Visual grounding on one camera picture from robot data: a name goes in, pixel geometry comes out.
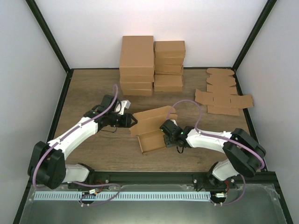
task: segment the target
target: wooden tabletop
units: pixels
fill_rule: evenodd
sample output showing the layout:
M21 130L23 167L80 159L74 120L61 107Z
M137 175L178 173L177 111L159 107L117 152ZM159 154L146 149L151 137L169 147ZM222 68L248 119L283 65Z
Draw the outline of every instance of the wooden tabletop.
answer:
M112 93L113 84L119 85L119 70L75 70L67 92L55 137L74 126L83 114L100 104L105 94ZM184 70L183 93L155 92L152 97L126 96L120 90L118 98L131 102L129 113L141 112L165 105L173 105L181 99L194 100L195 88L206 91L206 70ZM239 127L248 132L243 114L240 116L208 114L201 106L203 115L199 129L207 131L233 131ZM176 106L179 126L193 126L198 119L197 106L184 102ZM204 172L216 161L226 156L204 148L186 148L179 154L176 148L157 150L143 155L137 137L131 137L129 129L118 128L116 133L100 131L88 138L67 158L67 164L84 163L98 171L167 171Z

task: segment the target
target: wood grain surface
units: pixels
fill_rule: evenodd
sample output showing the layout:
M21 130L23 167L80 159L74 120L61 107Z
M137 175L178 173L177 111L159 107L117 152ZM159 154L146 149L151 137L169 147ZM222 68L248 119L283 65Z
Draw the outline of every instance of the wood grain surface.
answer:
M74 126L83 114L99 104L105 94L112 93L113 84L119 86L119 70L75 70L55 136L63 134ZM183 93L155 92L152 97L126 96L120 90L118 98L128 99L131 107L127 112L141 112L165 105L173 105L181 99L194 100L195 88L206 91L206 70L184 70ZM208 114L206 106L201 106L203 115L199 128L215 132L233 131L239 127L248 132L248 127L240 110L240 117ZM179 126L193 126L199 111L192 103L184 102L176 106ZM100 171L167 171L196 172L208 171L216 161L226 156L204 148L186 148L179 154L176 148L157 150L143 155L137 137L131 137L129 129L118 128L116 133L100 131L88 138L67 158L67 164L84 163Z

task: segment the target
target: stack of flattened cardboard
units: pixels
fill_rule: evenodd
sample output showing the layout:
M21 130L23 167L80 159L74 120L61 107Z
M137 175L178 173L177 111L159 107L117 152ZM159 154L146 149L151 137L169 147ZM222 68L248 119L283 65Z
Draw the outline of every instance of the stack of flattened cardboard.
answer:
M154 37L124 36L120 58L123 94L152 96L154 72Z
M184 41L155 42L155 91L183 91Z
M160 130L160 126L166 121L170 109L171 106L164 106L133 114L138 123L130 128L131 136L138 136L143 154L166 148L164 133ZM173 114L176 112L175 109L171 112L169 119L177 119L178 116Z
M253 107L251 95L238 96L234 72L229 69L210 68L206 79L207 92L196 89L195 101L207 105L207 112L239 116L239 109Z

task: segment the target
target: stack of cardboard boxes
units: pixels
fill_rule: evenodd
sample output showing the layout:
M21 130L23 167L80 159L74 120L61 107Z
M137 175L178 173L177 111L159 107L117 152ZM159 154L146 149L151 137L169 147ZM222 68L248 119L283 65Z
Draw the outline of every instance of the stack of cardboard boxes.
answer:
M154 37L124 36L120 58L123 95L152 96L154 72Z
M155 42L155 91L183 91L184 41Z

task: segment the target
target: robotic arm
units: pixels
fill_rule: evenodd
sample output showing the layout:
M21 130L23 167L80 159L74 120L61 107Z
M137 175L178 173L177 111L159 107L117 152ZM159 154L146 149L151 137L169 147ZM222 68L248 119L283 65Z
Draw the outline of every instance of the robotic arm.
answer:
M266 155L264 148L240 128L235 129L233 132L215 133L202 130L197 132L194 127L187 126L183 130L177 126L174 120L166 120L160 129L165 134L164 141L166 147L202 147L226 154L228 159L215 163L208 172L207 179L214 187L219 186L222 181L237 174L253 177L261 163L253 154L243 150L234 143L206 136L205 134L222 136L240 142L257 153L262 159Z
M36 180L50 189L57 188L63 182L84 182L88 177L90 167L84 164L66 165L65 160L71 152L103 127L110 125L111 127L129 128L137 124L137 120L132 114L124 112L130 107L131 103L128 100L116 100L103 116L90 121L90 119L104 112L113 102L113 98L113 96L105 95L100 105L86 112L74 127L58 138L48 143L38 142L33 149L28 175L33 176L42 155L54 146L48 157L40 165Z

